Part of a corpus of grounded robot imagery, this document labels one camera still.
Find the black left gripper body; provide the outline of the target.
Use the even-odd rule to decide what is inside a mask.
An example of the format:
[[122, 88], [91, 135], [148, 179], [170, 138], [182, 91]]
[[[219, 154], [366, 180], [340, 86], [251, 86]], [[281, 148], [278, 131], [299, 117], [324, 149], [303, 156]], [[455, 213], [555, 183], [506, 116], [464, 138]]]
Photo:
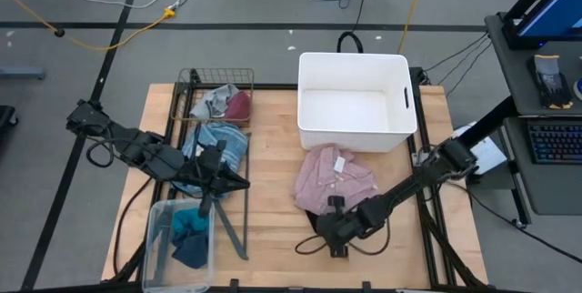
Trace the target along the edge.
[[192, 146], [190, 163], [196, 170], [193, 181], [200, 187], [202, 194], [198, 210], [198, 216], [201, 218], [209, 216], [212, 199], [226, 193], [226, 182], [221, 175], [221, 171], [225, 167], [222, 161], [225, 147], [225, 140], [218, 140], [214, 146], [204, 146], [198, 142]]

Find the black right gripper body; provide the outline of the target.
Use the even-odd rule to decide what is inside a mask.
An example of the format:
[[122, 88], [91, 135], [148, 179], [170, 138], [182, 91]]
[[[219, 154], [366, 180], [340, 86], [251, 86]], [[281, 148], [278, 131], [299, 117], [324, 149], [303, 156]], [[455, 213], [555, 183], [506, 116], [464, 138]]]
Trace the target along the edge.
[[339, 236], [338, 246], [327, 246], [329, 249], [329, 254], [331, 258], [347, 258], [348, 257], [348, 247], [347, 244], [350, 240], [357, 236], [360, 230], [360, 224], [355, 218], [354, 213], [348, 213], [347, 215], [343, 212], [345, 206], [345, 200], [341, 196], [329, 196], [327, 198], [327, 204], [333, 208], [329, 213], [336, 214], [336, 224], [332, 230], [335, 230]]

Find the black cloth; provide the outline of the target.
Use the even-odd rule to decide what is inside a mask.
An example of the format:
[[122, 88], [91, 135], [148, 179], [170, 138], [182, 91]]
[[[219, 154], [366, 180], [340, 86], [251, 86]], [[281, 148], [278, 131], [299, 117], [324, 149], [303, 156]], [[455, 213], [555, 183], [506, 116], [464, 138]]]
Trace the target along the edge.
[[319, 217], [335, 217], [336, 218], [336, 214], [334, 213], [329, 213], [329, 214], [324, 214], [322, 216], [319, 216], [311, 211], [306, 211], [306, 216], [308, 218], [308, 221], [311, 225], [311, 227], [314, 229], [314, 231], [316, 232], [317, 235], [319, 235], [320, 232], [317, 231], [317, 219]]

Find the small bright teal cloth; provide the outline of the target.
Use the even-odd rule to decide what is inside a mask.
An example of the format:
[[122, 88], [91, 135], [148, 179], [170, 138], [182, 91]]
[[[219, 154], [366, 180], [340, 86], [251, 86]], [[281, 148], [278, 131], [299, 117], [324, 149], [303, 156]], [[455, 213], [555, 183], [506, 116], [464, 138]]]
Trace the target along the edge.
[[206, 232], [209, 229], [209, 218], [200, 217], [198, 208], [181, 210], [180, 221], [188, 232]]

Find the light grey cloth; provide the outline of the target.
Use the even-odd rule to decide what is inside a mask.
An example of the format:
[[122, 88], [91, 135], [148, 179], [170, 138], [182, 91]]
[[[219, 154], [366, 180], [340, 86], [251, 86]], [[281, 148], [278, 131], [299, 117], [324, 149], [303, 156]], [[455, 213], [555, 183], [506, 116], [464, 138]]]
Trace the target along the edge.
[[226, 115], [229, 100], [239, 92], [233, 84], [211, 90], [193, 106], [189, 115], [198, 119], [222, 118]]

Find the maroon cloth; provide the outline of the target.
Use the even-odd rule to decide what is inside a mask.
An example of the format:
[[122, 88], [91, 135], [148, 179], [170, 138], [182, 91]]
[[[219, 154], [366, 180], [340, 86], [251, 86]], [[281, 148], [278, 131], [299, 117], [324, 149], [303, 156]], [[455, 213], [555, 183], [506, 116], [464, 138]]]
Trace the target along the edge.
[[250, 108], [250, 96], [244, 91], [239, 91], [227, 101], [225, 118], [233, 121], [247, 120], [250, 116]]

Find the navy knit cloth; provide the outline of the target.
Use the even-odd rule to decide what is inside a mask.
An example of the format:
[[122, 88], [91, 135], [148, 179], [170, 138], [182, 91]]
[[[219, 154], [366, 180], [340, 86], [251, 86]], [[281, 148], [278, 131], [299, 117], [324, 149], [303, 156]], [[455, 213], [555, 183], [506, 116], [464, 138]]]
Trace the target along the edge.
[[172, 258], [189, 268], [199, 269], [208, 262], [208, 236], [201, 233], [175, 236], [171, 240], [175, 246]]

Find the clear plastic bin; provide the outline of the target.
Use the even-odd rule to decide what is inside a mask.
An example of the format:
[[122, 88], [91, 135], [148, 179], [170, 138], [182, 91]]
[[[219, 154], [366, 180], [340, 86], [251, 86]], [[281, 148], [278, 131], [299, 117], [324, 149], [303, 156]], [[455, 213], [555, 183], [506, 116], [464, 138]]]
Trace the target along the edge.
[[156, 202], [149, 213], [142, 272], [144, 293], [206, 293], [214, 277], [215, 211], [209, 213], [209, 229], [199, 232], [208, 236], [208, 262], [199, 269], [189, 268], [172, 258], [175, 246], [172, 218], [175, 213], [199, 209], [198, 199], [172, 199]]

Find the white box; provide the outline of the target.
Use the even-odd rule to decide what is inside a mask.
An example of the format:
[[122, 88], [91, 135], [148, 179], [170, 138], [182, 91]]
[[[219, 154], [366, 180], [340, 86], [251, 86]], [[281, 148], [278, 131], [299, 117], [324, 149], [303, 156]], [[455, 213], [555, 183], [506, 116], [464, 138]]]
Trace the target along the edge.
[[507, 161], [505, 154], [489, 136], [472, 146], [470, 151], [477, 158], [475, 175], [484, 175]]

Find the black caster base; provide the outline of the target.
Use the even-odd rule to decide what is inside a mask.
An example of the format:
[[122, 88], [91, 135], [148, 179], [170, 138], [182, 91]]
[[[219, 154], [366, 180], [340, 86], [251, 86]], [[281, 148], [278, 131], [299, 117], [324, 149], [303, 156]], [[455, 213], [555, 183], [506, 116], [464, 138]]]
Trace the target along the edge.
[[0, 105], [0, 131], [16, 126], [19, 120], [13, 106]]

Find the short grey furniture foot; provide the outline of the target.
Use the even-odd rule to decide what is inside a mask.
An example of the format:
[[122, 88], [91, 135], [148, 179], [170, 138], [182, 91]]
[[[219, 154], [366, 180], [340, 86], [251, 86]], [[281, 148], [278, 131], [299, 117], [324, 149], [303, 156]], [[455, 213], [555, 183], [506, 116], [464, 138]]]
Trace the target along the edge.
[[45, 71], [41, 67], [0, 66], [0, 78], [44, 80]]

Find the dark grey desk cart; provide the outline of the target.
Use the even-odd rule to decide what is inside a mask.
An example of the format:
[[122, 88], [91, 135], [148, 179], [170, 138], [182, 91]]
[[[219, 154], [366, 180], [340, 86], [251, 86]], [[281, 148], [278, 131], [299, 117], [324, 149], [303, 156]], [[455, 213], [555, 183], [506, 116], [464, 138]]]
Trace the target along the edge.
[[516, 185], [514, 198], [522, 222], [531, 222], [530, 212], [540, 216], [582, 216], [582, 157], [558, 163], [536, 163], [529, 138], [530, 125], [569, 126], [582, 130], [582, 102], [567, 110], [541, 106], [534, 77], [527, 70], [533, 50], [512, 50], [502, 33], [498, 15], [485, 18], [510, 96], [488, 114], [493, 127], [502, 127], [505, 147], [513, 159], [510, 168]]

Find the black backlit keyboard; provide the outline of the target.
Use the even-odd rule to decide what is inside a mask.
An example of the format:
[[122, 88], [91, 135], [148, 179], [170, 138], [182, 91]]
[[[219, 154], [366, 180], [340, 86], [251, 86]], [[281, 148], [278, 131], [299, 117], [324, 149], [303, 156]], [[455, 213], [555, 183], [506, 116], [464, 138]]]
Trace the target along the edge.
[[582, 164], [582, 121], [528, 120], [526, 132], [535, 164]]

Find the grey black work gloves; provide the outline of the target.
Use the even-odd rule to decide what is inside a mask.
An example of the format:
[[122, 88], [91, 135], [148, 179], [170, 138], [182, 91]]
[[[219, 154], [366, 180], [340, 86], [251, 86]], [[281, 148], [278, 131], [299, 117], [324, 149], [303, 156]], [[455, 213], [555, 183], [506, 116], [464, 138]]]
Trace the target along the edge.
[[533, 55], [527, 69], [534, 77], [540, 101], [544, 108], [569, 109], [573, 106], [567, 80], [559, 68], [558, 55]]

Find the computer monitor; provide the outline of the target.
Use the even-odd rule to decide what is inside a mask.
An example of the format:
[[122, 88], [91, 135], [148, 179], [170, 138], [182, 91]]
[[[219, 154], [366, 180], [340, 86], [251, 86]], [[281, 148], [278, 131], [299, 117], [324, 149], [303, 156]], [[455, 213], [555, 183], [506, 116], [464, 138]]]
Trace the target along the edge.
[[538, 49], [550, 41], [582, 41], [582, 0], [518, 0], [501, 16], [513, 50]]

